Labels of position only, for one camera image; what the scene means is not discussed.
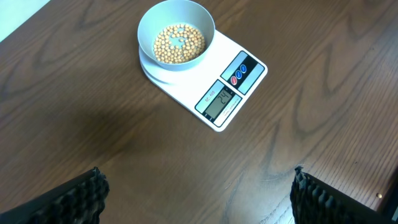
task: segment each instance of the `blue button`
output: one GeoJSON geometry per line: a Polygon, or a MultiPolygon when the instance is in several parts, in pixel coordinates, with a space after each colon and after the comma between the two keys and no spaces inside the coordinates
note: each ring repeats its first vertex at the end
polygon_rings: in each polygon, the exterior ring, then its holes
{"type": "Polygon", "coordinates": [[[235,76],[236,76],[236,78],[238,78],[238,79],[241,79],[241,78],[242,78],[242,75],[243,75],[243,74],[242,74],[241,71],[239,71],[239,70],[235,72],[235,76]]]}
{"type": "Polygon", "coordinates": [[[242,71],[242,73],[246,73],[248,71],[248,69],[246,68],[245,65],[241,65],[241,71],[242,71]]]}

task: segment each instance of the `white scale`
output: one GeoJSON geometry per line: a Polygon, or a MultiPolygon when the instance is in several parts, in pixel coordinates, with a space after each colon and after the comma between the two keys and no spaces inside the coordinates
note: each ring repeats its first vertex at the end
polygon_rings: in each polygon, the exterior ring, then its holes
{"type": "Polygon", "coordinates": [[[150,81],[215,131],[223,131],[268,68],[217,30],[207,51],[197,66],[180,72],[160,67],[141,48],[139,57],[150,81]]]}

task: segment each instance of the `wooden table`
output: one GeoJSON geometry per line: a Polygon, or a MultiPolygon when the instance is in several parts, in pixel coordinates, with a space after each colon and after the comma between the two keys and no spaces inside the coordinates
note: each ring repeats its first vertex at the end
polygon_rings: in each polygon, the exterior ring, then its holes
{"type": "Polygon", "coordinates": [[[52,0],[0,43],[0,211],[98,166],[102,223],[293,223],[298,164],[373,209],[398,165],[398,1],[201,0],[269,73],[222,133],[154,86],[157,1],[52,0]]]}

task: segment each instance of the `black object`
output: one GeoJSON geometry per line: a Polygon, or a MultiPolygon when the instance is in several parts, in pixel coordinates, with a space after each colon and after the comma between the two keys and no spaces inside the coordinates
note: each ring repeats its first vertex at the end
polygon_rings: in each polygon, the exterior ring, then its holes
{"type": "Polygon", "coordinates": [[[397,221],[398,219],[398,180],[396,180],[394,187],[391,188],[391,192],[388,192],[384,198],[386,201],[381,205],[381,213],[390,218],[392,221],[397,221]]]}
{"type": "Polygon", "coordinates": [[[0,214],[1,224],[97,224],[109,192],[95,167],[47,193],[0,214]]]}
{"type": "Polygon", "coordinates": [[[301,167],[295,169],[290,201],[296,224],[393,223],[310,174],[302,172],[301,167]]]}

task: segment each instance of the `gray bowl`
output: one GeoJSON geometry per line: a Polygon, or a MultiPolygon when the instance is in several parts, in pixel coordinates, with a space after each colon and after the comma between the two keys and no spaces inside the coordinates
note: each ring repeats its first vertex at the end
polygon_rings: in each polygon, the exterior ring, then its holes
{"type": "MultiPolygon", "coordinates": [[[[167,70],[182,71],[196,66],[203,60],[207,49],[211,46],[215,30],[214,20],[203,6],[188,0],[168,0],[156,4],[144,14],[138,25],[137,36],[141,49],[148,57],[167,70]],[[189,24],[200,30],[205,37],[205,51],[199,57],[185,63],[160,62],[154,53],[155,39],[164,28],[177,24],[189,24]]],[[[172,42],[182,45],[178,38],[172,42]]]]}

